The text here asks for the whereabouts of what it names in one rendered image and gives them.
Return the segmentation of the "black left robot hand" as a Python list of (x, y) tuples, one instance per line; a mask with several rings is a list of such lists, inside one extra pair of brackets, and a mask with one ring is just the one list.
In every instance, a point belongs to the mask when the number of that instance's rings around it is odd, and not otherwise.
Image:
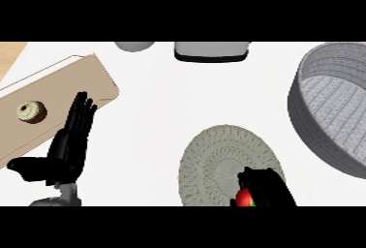
[(88, 133), (97, 106), (78, 92), (68, 111), (65, 127), (55, 135), (46, 157), (19, 157), (7, 163), (26, 182), (46, 181), (46, 185), (74, 183), (83, 173)]

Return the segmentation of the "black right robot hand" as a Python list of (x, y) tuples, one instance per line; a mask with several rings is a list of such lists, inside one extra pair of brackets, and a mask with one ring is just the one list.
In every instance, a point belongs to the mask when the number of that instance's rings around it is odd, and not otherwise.
[[(239, 191), (249, 190), (254, 206), (294, 207), (297, 205), (286, 183), (273, 169), (254, 170), (245, 167), (238, 178)], [(230, 200), (230, 205), (239, 207), (236, 197)]]

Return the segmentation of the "red tomato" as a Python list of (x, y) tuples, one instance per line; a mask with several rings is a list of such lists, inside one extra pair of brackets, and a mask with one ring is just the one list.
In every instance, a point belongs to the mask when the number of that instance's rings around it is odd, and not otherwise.
[(248, 189), (242, 189), (236, 195), (238, 206), (254, 206), (252, 195)]

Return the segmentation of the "round grey woven placemat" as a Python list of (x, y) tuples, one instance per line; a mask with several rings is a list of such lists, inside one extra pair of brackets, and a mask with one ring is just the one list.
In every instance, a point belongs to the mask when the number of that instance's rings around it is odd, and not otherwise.
[(209, 127), (192, 139), (180, 161), (183, 205), (229, 206), (240, 189), (238, 173), (245, 167), (271, 168), (285, 178), (280, 162), (263, 139), (242, 127)]

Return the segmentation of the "grey woven basket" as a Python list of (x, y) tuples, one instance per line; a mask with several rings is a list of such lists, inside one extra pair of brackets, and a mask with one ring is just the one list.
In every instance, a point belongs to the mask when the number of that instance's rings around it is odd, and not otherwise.
[(288, 97), (297, 134), (320, 160), (366, 179), (366, 44), (332, 42), (304, 55)]

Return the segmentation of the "cream frosted cupcake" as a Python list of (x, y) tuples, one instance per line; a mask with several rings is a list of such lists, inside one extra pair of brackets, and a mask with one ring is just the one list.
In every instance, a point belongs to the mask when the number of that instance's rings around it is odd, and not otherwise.
[(46, 115), (47, 109), (38, 101), (24, 102), (18, 106), (18, 119), (28, 124), (37, 124), (41, 122)]

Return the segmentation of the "tan wooden cutting board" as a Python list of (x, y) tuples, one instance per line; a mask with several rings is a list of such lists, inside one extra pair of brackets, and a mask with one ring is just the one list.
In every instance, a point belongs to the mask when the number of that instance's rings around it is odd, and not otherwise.
[[(94, 54), (0, 98), (0, 169), (63, 128), (69, 106), (81, 91), (87, 92), (97, 108), (118, 96), (118, 87)], [(28, 101), (40, 102), (47, 109), (46, 118), (37, 124), (18, 119), (18, 107)]]

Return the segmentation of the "pale wooden surface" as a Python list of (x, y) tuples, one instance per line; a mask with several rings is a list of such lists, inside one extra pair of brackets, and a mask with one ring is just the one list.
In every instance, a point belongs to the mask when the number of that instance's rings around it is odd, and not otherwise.
[(0, 80), (10, 70), (25, 46), (26, 42), (0, 42)]

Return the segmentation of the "grey rounded object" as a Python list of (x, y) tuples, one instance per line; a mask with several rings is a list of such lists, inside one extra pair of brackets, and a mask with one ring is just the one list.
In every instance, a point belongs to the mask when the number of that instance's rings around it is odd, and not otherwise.
[(148, 49), (153, 42), (115, 42), (117, 47), (128, 52), (137, 52)]

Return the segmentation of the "white appliance with black base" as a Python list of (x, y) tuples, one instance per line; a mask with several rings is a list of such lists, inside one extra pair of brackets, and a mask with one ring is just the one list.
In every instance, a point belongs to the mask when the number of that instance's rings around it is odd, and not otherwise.
[(249, 42), (176, 42), (174, 57), (184, 62), (226, 63), (246, 59)]

